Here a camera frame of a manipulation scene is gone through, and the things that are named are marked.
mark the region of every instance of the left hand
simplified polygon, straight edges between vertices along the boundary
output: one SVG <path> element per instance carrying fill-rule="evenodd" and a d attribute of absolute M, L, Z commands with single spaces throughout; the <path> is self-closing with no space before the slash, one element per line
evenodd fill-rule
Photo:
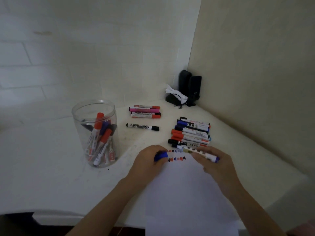
<path fill-rule="evenodd" d="M 152 145 L 144 148 L 137 155 L 126 179 L 129 180 L 137 190 L 147 186 L 162 170 L 162 166 L 167 162 L 167 158 L 162 158 L 154 162 L 154 156 L 158 151 L 166 151 L 160 145 Z"/>

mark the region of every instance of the clear plastic jar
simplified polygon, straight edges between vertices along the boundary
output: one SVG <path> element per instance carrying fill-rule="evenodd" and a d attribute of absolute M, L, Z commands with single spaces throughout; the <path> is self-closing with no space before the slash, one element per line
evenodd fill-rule
<path fill-rule="evenodd" d="M 74 124 L 88 163 L 108 167 L 119 157 L 115 105 L 108 100 L 86 100 L 72 108 Z"/>

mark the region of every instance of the white table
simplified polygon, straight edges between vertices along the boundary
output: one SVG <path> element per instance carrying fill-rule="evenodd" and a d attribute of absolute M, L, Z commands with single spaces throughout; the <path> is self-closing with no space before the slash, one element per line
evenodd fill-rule
<path fill-rule="evenodd" d="M 282 206 L 286 193 L 307 182 L 298 170 L 197 106 L 178 109 L 162 100 L 150 105 L 161 106 L 161 119 L 132 119 L 127 107 L 117 109 L 121 157 L 102 169 L 86 163 L 72 118 L 1 132 L 0 214 L 35 212 L 44 225 L 75 225 L 127 175 L 141 149 L 152 144 L 170 149 L 167 140 L 180 116 L 211 123 L 212 145 L 233 157 L 242 184 L 264 208 Z M 160 131 L 126 123 L 160 126 Z M 144 228 L 145 202 L 144 194 L 134 197 L 117 225 Z"/>

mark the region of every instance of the pink marker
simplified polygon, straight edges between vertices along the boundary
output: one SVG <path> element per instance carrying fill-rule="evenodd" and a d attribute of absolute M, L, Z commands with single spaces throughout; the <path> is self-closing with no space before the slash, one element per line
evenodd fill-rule
<path fill-rule="evenodd" d="M 132 108 L 129 107 L 130 112 L 141 112 L 141 113 L 159 113 L 160 109 L 158 108 Z"/>

